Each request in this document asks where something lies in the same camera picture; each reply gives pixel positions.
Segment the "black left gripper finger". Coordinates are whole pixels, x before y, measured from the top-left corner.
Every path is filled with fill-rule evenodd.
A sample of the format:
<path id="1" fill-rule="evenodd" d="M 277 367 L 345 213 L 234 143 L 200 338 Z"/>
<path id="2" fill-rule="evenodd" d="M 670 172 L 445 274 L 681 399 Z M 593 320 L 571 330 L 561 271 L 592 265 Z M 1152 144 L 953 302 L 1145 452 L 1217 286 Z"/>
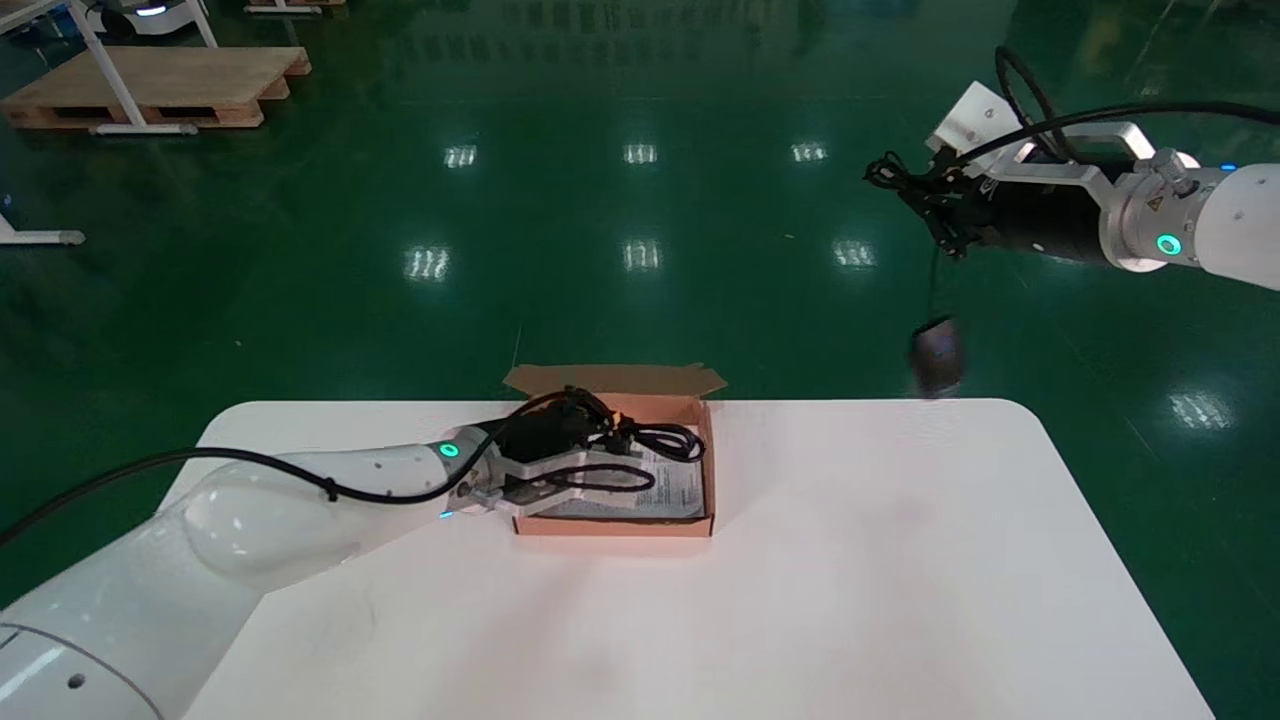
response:
<path id="1" fill-rule="evenodd" d="M 591 391 L 566 386 L 563 391 L 564 415 L 584 423 L 614 423 L 614 411 Z"/>
<path id="2" fill-rule="evenodd" d="M 573 430 L 572 447 L 622 457 L 632 454 L 634 441 L 626 428 L 582 427 Z"/>

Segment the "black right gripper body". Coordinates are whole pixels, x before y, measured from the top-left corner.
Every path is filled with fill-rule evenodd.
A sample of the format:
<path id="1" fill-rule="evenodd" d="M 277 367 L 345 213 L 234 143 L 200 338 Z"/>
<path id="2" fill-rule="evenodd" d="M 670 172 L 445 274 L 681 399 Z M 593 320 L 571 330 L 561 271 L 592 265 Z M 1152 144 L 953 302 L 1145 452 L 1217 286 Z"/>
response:
<path id="1" fill-rule="evenodd" d="M 984 246 L 1108 265 L 1100 205 L 1079 186 L 983 179 L 965 196 L 963 220 Z"/>

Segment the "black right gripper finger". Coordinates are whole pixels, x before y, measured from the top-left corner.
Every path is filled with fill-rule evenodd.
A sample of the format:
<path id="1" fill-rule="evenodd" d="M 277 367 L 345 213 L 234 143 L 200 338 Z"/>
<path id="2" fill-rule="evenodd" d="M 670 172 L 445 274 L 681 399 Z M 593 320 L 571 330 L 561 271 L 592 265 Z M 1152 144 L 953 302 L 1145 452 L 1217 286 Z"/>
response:
<path id="1" fill-rule="evenodd" d="M 890 190 L 904 202 L 925 206 L 942 206 L 961 199 L 973 191 L 977 179 L 966 173 L 968 167 L 959 158 L 959 152 L 934 152 L 922 173 L 913 173 L 897 152 L 891 152 Z"/>
<path id="2" fill-rule="evenodd" d="M 947 258 L 963 259 L 970 246 L 983 246 L 988 211 L 973 202 L 927 202 L 922 219 L 934 246 Z"/>

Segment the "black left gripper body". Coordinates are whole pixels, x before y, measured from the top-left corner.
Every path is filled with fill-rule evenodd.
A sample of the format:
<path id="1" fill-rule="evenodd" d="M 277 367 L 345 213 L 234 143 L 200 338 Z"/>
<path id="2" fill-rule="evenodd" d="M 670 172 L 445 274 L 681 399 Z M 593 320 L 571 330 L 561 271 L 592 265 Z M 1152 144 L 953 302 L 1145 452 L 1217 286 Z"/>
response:
<path id="1" fill-rule="evenodd" d="M 535 480 L 581 459 L 582 411 L 567 400 L 458 429 L 461 457 L 476 451 L 475 479 L 481 483 Z"/>

